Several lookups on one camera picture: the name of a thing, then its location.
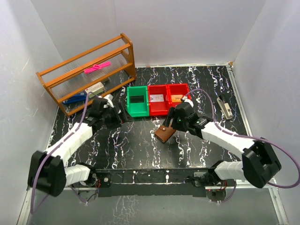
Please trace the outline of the red plastic bin middle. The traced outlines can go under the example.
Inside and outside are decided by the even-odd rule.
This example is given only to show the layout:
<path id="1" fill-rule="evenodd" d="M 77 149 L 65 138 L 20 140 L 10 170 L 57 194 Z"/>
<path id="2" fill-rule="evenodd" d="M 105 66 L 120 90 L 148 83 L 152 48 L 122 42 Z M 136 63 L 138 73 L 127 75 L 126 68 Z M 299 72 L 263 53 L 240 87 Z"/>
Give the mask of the red plastic bin middle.
<path id="1" fill-rule="evenodd" d="M 167 85 L 148 86 L 150 116 L 165 116 L 169 111 Z"/>

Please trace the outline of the green plastic bin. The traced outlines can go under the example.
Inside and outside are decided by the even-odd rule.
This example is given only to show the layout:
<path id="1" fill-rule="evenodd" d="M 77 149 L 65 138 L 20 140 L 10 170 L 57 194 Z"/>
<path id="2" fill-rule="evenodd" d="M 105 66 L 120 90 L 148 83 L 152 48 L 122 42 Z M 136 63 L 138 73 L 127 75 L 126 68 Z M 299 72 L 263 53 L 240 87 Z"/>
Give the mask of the green plastic bin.
<path id="1" fill-rule="evenodd" d="M 127 112 L 133 118 L 150 115 L 148 86 L 127 87 Z"/>

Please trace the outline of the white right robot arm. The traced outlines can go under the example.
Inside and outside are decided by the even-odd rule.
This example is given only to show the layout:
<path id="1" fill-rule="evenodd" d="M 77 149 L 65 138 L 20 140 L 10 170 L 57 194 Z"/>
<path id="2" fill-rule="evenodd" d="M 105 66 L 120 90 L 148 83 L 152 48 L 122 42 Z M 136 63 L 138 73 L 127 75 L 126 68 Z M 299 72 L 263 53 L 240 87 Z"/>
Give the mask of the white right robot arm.
<path id="1" fill-rule="evenodd" d="M 171 107 L 163 125 L 213 142 L 240 159 L 239 162 L 217 162 L 209 169 L 209 181 L 214 186 L 220 186 L 225 180 L 246 180 L 263 188 L 282 168 L 265 140 L 237 137 L 227 129 L 218 129 L 211 118 L 198 115 L 187 102 Z"/>

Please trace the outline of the pink plastic clip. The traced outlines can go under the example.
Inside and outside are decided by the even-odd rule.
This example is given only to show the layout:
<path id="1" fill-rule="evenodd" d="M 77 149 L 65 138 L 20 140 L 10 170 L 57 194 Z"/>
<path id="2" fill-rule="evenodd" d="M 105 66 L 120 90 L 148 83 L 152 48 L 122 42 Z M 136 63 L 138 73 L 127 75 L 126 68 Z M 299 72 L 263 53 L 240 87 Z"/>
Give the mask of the pink plastic clip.
<path id="1" fill-rule="evenodd" d="M 89 73 L 92 73 L 92 72 L 95 72 L 97 70 L 101 70 L 105 67 L 108 67 L 111 65 L 111 62 L 105 62 L 105 63 L 101 63 L 101 64 L 94 64 L 92 67 L 90 68 L 87 68 L 87 69 L 84 69 L 84 73 L 85 74 L 89 74 Z"/>

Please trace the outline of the white card in bin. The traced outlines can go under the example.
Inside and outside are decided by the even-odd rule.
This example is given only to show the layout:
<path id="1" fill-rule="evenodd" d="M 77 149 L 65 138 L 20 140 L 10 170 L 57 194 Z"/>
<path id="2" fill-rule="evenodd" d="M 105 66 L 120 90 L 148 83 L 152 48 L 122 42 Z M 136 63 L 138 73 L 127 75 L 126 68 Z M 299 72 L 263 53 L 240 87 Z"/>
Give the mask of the white card in bin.
<path id="1" fill-rule="evenodd" d="M 163 94 L 151 94 L 150 95 L 150 102 L 155 103 L 155 102 L 164 102 L 164 95 Z"/>

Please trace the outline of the blue stapler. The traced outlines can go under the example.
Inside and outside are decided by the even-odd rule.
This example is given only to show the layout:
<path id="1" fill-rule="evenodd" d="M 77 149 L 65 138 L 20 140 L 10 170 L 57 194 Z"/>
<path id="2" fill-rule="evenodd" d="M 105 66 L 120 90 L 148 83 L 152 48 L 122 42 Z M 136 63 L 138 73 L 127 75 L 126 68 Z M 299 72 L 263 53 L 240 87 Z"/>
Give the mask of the blue stapler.
<path id="1" fill-rule="evenodd" d="M 69 104 L 72 104 L 72 103 L 77 103 L 77 102 L 80 102 L 80 101 L 85 101 L 85 99 L 86 99 L 86 93 L 80 92 L 78 94 L 73 95 L 69 99 L 64 100 L 62 103 L 64 105 L 69 105 Z"/>

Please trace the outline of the brown leather card holder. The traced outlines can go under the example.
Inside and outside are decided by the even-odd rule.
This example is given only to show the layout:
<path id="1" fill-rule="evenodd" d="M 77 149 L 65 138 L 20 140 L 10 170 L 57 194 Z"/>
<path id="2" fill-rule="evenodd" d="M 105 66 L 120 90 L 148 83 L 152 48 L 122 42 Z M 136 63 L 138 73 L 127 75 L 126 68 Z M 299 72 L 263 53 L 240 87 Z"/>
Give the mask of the brown leather card holder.
<path id="1" fill-rule="evenodd" d="M 172 127 L 165 127 L 161 125 L 155 132 L 154 135 L 162 142 L 165 143 L 169 138 L 176 132 Z"/>

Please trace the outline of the wooden shelf rack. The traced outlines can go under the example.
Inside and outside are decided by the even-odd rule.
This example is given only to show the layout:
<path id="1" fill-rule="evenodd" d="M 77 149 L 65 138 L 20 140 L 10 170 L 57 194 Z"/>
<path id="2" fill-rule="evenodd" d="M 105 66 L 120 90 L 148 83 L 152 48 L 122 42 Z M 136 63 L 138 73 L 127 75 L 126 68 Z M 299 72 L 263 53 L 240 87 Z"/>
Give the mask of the wooden shelf rack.
<path id="1" fill-rule="evenodd" d="M 104 97 L 136 79 L 133 43 L 121 33 L 36 75 L 63 113 L 71 116 L 84 107 L 83 101 L 64 105 L 74 95 L 102 83 Z"/>

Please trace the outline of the red plastic bin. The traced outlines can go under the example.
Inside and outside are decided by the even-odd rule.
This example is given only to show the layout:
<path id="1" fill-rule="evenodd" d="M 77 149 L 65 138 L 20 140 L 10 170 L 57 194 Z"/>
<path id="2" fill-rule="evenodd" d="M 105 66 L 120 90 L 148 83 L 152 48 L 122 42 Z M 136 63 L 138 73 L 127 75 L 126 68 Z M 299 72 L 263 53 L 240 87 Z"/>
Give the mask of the red plastic bin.
<path id="1" fill-rule="evenodd" d="M 169 111 L 167 85 L 148 86 L 150 116 L 165 116 Z"/>
<path id="2" fill-rule="evenodd" d="M 168 99 L 168 107 L 176 107 L 179 103 L 173 103 L 171 101 L 171 95 L 178 95 L 181 94 L 185 96 L 189 92 L 189 87 L 187 83 L 175 83 L 175 84 L 168 84 L 167 85 L 167 99 Z"/>

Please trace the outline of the orange card in bin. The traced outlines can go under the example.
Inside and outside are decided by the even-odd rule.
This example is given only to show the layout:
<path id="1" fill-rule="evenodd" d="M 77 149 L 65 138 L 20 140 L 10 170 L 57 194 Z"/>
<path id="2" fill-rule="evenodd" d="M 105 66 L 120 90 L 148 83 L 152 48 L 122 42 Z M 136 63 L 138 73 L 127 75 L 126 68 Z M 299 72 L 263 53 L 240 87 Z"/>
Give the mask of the orange card in bin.
<path id="1" fill-rule="evenodd" d="M 179 103 L 179 102 L 181 102 L 182 98 L 183 98 L 183 95 L 181 95 L 181 94 L 171 95 L 171 101 L 173 103 Z"/>

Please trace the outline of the red plastic bin right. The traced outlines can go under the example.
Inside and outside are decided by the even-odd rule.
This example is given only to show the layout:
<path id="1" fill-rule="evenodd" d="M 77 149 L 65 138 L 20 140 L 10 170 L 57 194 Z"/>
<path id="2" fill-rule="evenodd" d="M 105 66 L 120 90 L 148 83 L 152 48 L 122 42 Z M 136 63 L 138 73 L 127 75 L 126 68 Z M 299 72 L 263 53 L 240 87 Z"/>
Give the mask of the red plastic bin right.
<path id="1" fill-rule="evenodd" d="M 171 95 L 178 95 L 181 94 L 185 96 L 189 92 L 189 87 L 187 83 L 175 83 L 175 84 L 168 84 L 167 85 L 167 99 L 168 99 L 168 107 L 176 107 L 179 103 L 173 103 L 171 101 Z"/>

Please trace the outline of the grey metal stapler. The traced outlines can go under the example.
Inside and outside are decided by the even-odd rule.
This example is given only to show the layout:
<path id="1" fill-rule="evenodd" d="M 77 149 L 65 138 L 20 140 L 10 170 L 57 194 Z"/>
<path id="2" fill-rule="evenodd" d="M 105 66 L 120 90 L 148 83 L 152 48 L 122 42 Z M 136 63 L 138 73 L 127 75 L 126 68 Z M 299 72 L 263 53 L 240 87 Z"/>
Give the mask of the grey metal stapler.
<path id="1" fill-rule="evenodd" d="M 231 120 L 233 117 L 232 110 L 229 106 L 229 102 L 227 101 L 225 95 L 221 94 L 217 97 L 217 103 L 224 114 L 226 120 Z"/>

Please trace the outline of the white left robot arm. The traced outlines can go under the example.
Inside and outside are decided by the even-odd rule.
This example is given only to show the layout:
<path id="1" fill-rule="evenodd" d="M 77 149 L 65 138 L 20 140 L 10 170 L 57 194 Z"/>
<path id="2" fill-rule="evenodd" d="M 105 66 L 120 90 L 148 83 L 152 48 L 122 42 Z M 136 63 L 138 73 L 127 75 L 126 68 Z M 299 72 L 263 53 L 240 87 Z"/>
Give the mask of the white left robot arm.
<path id="1" fill-rule="evenodd" d="M 101 128 L 113 130 L 130 121 L 132 117 L 122 104 L 114 105 L 106 97 L 94 99 L 80 122 L 75 123 L 65 136 L 53 146 L 32 155 L 28 185 L 54 197 L 65 187 L 78 182 L 87 187 L 94 186 L 97 181 L 95 169 L 85 163 L 68 167 L 68 160 Z"/>

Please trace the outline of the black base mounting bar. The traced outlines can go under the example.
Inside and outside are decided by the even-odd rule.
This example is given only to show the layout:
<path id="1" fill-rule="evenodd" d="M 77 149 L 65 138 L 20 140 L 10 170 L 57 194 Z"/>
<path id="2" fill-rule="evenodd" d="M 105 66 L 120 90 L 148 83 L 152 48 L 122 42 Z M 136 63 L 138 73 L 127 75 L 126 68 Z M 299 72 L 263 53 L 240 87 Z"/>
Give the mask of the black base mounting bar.
<path id="1" fill-rule="evenodd" d="M 97 169 L 100 180 L 98 196 L 160 196 L 192 195 L 206 197 L 209 191 L 225 191 L 234 186 L 233 180 L 221 181 L 207 168 L 173 169 Z"/>

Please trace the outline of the white red small box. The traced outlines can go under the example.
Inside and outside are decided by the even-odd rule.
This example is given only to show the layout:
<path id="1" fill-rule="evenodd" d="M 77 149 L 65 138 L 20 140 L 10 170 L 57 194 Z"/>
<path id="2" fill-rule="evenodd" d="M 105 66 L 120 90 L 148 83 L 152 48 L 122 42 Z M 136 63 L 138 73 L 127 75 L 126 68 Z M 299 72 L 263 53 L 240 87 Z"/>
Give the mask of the white red small box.
<path id="1" fill-rule="evenodd" d="M 105 86 L 101 82 L 98 82 L 85 89 L 85 92 L 89 95 L 90 98 L 104 91 L 105 91 Z"/>

